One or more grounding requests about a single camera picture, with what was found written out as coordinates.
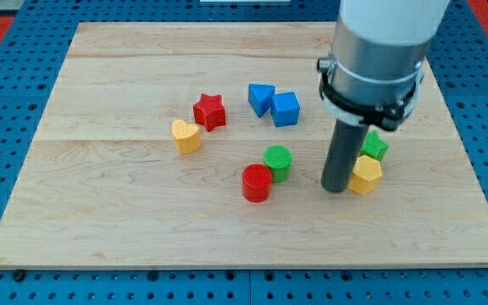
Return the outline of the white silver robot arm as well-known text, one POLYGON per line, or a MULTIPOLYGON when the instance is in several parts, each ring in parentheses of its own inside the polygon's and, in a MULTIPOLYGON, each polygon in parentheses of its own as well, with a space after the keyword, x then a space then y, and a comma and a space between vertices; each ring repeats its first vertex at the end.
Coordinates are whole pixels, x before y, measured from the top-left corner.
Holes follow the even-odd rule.
POLYGON ((343 0, 319 94, 350 126, 393 131, 419 99, 421 68, 450 0, 343 0))

